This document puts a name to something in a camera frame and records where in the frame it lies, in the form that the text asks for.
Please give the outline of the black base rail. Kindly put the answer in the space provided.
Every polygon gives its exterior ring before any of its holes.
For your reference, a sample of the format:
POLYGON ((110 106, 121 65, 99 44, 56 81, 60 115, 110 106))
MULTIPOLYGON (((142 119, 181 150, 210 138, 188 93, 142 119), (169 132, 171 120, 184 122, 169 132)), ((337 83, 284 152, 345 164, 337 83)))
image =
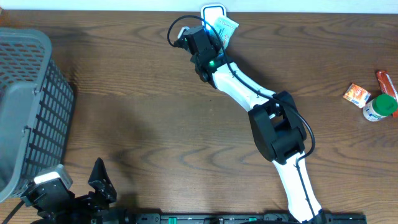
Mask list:
MULTIPOLYGON (((240 223, 300 223, 289 213, 266 213, 249 215, 178 215, 142 213, 135 215, 137 224, 240 224, 240 223)), ((303 223, 367 224, 365 215, 324 213, 312 221, 303 223)))

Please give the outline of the green lid cup container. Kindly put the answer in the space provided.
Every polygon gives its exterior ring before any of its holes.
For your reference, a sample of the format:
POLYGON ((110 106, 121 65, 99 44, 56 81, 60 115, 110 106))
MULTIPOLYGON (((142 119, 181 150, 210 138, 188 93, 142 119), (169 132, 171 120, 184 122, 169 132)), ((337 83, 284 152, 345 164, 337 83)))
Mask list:
POLYGON ((375 122, 392 115, 396 110, 396 100, 390 95, 381 94, 364 106, 363 115, 368 121, 375 122))

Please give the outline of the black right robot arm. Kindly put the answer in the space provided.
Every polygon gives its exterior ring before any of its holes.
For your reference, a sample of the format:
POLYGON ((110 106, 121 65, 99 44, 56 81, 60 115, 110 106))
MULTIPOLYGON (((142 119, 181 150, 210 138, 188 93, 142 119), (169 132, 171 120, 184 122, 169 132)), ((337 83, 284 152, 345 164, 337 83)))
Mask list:
POLYGON ((321 223, 325 215, 305 163, 304 142, 313 133, 292 96, 270 91, 250 79, 222 53, 218 39, 203 26, 183 27, 173 45, 191 53, 203 82, 226 93, 248 112, 254 143, 277 169, 290 214, 300 223, 321 223))

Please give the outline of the dark grey plastic basket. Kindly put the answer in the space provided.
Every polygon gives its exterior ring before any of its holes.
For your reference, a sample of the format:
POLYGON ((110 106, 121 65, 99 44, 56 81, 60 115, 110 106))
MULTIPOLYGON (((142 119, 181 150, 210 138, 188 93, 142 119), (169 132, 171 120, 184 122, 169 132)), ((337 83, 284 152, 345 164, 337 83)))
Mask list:
POLYGON ((1 28, 1 201, 20 196, 40 171, 63 163, 74 107, 49 37, 1 28))

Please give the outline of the red Top snack packet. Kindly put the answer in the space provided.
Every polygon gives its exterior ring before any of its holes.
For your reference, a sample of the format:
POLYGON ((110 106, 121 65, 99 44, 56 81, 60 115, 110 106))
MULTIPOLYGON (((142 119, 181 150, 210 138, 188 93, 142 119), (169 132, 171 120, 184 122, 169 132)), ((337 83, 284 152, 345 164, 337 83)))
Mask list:
MULTIPOLYGON (((397 91, 388 72, 386 70, 378 70, 376 72, 376 78, 379 82, 381 93, 392 96, 397 102, 397 91)), ((397 118, 397 110, 392 114, 392 117, 397 118)))

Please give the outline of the light blue wipes packet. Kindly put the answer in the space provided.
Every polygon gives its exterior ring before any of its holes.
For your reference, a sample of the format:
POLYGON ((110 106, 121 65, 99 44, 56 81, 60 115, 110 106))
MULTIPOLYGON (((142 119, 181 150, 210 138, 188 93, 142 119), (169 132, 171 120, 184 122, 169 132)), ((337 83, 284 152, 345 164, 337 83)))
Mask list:
POLYGON ((226 16, 219 16, 210 25, 220 37, 224 49, 227 49, 229 41, 239 24, 226 16))

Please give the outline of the orange small carton box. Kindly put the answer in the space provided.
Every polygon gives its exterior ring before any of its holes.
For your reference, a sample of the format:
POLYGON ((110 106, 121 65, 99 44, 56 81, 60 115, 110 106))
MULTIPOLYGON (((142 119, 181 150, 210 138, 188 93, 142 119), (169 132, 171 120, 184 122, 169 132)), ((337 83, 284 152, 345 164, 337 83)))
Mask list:
POLYGON ((358 108, 363 108, 366 105, 370 96, 370 92, 352 83, 343 95, 343 98, 350 101, 358 108))

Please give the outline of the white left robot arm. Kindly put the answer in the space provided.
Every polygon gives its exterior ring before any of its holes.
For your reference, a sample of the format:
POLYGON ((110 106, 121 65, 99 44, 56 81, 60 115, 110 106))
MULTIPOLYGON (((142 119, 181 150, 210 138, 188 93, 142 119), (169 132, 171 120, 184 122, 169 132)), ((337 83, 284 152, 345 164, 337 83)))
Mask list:
POLYGON ((128 223, 125 209, 111 208, 117 199, 104 162, 97 158, 88 184, 93 188, 77 197, 70 187, 72 178, 64 165, 58 164, 40 171, 21 195, 28 207, 34 207, 41 217, 36 223, 128 223))

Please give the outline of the white barcode scanner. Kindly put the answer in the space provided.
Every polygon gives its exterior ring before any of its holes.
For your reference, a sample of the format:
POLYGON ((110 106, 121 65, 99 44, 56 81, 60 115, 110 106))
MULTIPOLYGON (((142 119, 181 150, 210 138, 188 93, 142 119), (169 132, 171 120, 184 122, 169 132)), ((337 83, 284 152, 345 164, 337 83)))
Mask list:
POLYGON ((218 17, 226 16, 226 8, 224 5, 218 4, 207 4, 201 8, 201 18, 205 20, 202 24, 205 26, 207 30, 210 30, 211 27, 207 24, 213 25, 218 17))

